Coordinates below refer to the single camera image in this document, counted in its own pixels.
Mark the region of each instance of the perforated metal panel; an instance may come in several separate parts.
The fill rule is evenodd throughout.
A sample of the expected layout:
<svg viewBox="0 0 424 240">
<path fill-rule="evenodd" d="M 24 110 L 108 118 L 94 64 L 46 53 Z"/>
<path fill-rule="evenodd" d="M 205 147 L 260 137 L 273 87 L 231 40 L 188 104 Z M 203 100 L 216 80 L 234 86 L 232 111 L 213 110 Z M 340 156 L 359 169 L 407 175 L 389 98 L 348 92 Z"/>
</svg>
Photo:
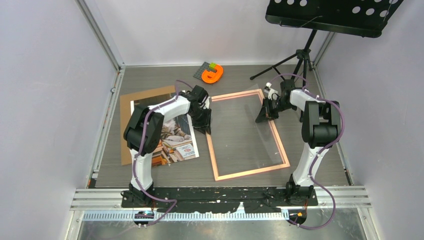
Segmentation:
<svg viewBox="0 0 424 240">
<path fill-rule="evenodd" d="M 133 221 L 137 210 L 109 210 L 109 211 L 86 211 L 83 221 Z M 163 213 L 156 212 L 154 220 L 162 216 Z M 237 210 L 233 213 L 168 213 L 160 221 L 260 221 L 260 220 L 288 220 L 289 212 L 282 209 L 281 212 L 270 213 L 245 213 L 244 210 Z"/>
</svg>

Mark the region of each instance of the black music stand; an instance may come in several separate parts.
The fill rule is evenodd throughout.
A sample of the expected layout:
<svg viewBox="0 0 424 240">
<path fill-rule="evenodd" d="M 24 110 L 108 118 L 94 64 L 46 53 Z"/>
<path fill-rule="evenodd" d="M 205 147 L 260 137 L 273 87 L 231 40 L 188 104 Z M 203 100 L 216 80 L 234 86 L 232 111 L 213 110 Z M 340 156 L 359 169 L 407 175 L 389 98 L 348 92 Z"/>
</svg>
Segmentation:
<svg viewBox="0 0 424 240">
<path fill-rule="evenodd" d="M 251 76 L 250 80 L 271 69 L 281 74 L 276 67 L 294 57 L 299 61 L 293 74 L 298 74 L 303 63 L 303 77 L 306 79 L 307 66 L 312 70 L 310 47 L 318 30 L 378 38 L 402 2 L 403 0 L 270 0 L 266 9 L 266 21 L 291 28 L 312 29 L 312 32 L 304 49 L 296 50 L 295 54 Z"/>
</svg>

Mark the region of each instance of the glass panel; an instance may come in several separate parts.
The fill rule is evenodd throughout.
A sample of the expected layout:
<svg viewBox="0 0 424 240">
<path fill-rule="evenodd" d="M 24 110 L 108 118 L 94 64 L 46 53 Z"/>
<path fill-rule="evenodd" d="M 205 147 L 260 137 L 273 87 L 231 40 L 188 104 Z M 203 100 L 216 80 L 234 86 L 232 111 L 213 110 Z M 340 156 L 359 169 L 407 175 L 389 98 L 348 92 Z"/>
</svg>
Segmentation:
<svg viewBox="0 0 424 240">
<path fill-rule="evenodd" d="M 270 123 L 255 123 L 261 105 L 258 94 L 212 100 L 211 139 L 219 176 L 284 163 Z"/>
</svg>

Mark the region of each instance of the orange toy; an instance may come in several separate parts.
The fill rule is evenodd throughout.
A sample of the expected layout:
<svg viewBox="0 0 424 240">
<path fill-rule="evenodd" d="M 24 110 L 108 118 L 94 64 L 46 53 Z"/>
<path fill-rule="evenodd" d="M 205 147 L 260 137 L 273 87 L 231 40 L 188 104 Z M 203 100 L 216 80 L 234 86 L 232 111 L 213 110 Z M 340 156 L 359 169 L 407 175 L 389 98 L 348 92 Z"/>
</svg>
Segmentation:
<svg viewBox="0 0 424 240">
<path fill-rule="evenodd" d="M 222 66 L 220 66 L 216 63 L 213 63 L 213 62 L 209 65 L 209 67 L 211 69 L 214 69 L 216 72 L 208 71 L 206 69 L 201 74 L 201 79 L 203 80 L 203 82 L 205 82 L 207 84 L 214 84 L 221 79 L 221 77 L 223 76 L 223 73 L 224 73 L 224 69 L 223 69 Z"/>
</svg>

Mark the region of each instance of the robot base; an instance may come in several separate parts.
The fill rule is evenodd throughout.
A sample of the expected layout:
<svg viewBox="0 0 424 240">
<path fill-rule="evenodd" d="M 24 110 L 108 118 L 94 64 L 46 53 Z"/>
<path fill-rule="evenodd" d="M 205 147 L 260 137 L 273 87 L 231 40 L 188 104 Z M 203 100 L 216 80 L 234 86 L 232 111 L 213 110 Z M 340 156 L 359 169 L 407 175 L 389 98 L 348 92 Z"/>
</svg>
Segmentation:
<svg viewBox="0 0 424 240">
<path fill-rule="evenodd" d="M 293 179 L 293 174 L 285 185 L 285 198 L 284 201 L 289 204 L 299 205 L 303 203 L 305 209 L 289 210 L 289 219 L 297 224 L 303 224 L 307 218 L 307 207 L 311 206 L 310 203 L 316 201 L 316 193 L 314 186 L 300 186 L 297 185 Z"/>
<path fill-rule="evenodd" d="M 146 190 L 150 195 L 154 195 L 153 184 Z M 129 189 L 120 193 L 122 196 L 121 206 L 123 208 L 143 208 L 152 205 L 152 199 L 144 192 L 136 189 L 133 185 L 129 184 Z"/>
</svg>

